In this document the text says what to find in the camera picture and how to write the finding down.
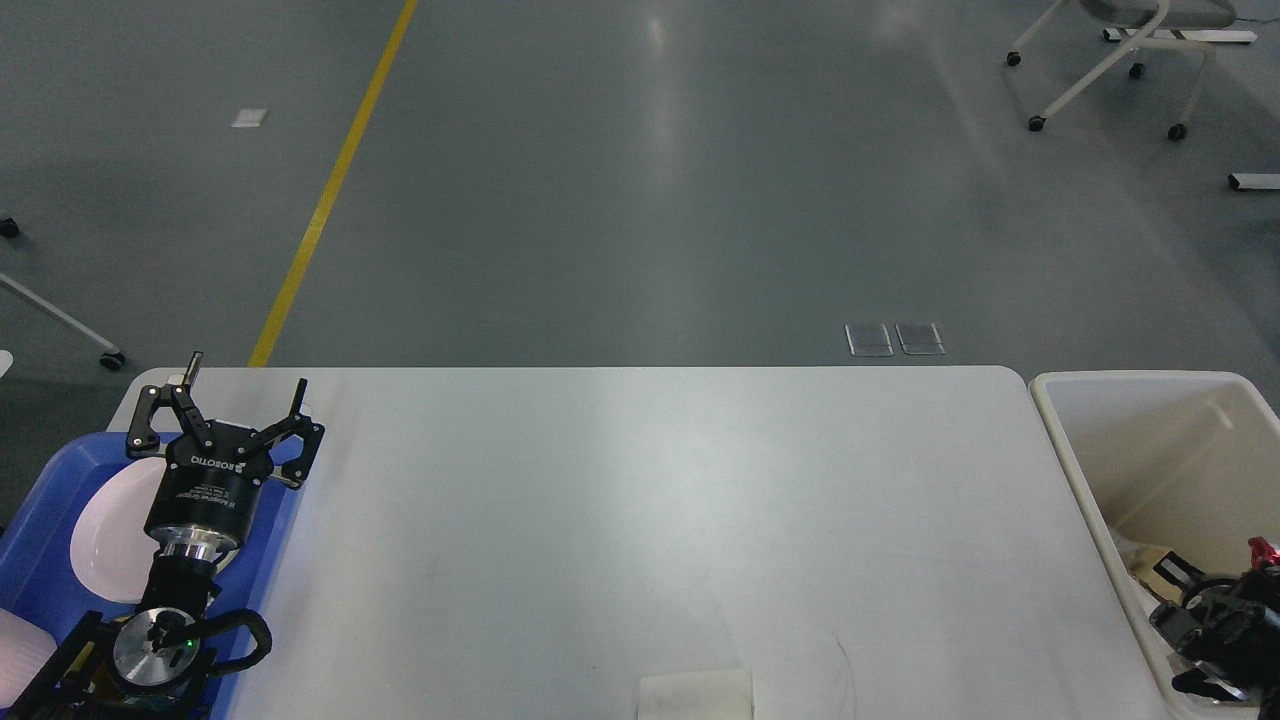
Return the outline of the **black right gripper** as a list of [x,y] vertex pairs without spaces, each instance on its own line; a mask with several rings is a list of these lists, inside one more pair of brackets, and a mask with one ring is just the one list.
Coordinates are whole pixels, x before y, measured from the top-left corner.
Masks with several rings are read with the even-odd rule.
[[1187,670],[1174,691],[1219,703],[1249,703],[1248,682],[1277,680],[1277,574],[1247,571],[1208,578],[1176,552],[1153,564],[1153,594],[1162,602],[1149,624]]

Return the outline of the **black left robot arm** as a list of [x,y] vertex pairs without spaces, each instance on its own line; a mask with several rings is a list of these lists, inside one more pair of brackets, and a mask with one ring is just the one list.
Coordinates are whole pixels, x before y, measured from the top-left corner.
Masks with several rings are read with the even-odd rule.
[[132,464],[163,473],[142,521],[155,544],[127,615],[84,612],[5,707],[9,719],[204,719],[212,682],[260,664],[273,634],[260,612],[215,612],[218,565],[244,551],[264,488],[300,489],[325,429],[297,382],[287,414],[262,429],[207,419],[192,396],[202,354],[163,386],[145,386],[123,442]]

